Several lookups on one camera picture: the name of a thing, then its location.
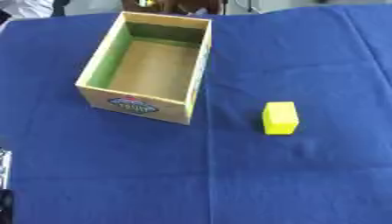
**open box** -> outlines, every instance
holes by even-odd
[[[76,86],[93,107],[189,124],[211,20],[122,12]]]

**box label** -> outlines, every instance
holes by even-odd
[[[127,96],[123,98],[108,99],[108,102],[119,108],[126,109],[131,113],[142,115],[146,113],[158,112],[159,109],[143,101],[138,101],[135,97]]]

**dark object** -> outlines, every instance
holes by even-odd
[[[0,224],[11,224],[14,197],[11,190],[0,191]]]
[[[0,10],[0,25],[2,24],[2,23],[4,23],[8,18],[10,18],[11,17],[11,15],[10,14],[8,14],[7,12],[5,12],[5,11],[3,11],[3,10]]]
[[[126,11],[163,12],[188,15],[205,8],[208,14],[221,12],[221,0],[161,0],[151,6],[141,7],[136,0],[122,0],[122,7]]]
[[[253,6],[252,6],[252,0],[248,0],[248,12],[252,12]]]
[[[66,15],[64,6],[69,4],[70,0],[54,0],[52,17],[64,17]]]
[[[228,0],[223,0],[223,15],[226,15],[227,8],[228,8]]]

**blue tablecloth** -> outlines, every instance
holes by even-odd
[[[191,126],[90,108],[74,86],[116,15],[0,35],[16,223],[392,223],[392,7],[216,17]],[[265,102],[294,101],[293,136]]]

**foam cube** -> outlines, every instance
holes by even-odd
[[[299,124],[294,102],[267,102],[262,112],[262,122],[266,135],[291,135]]]

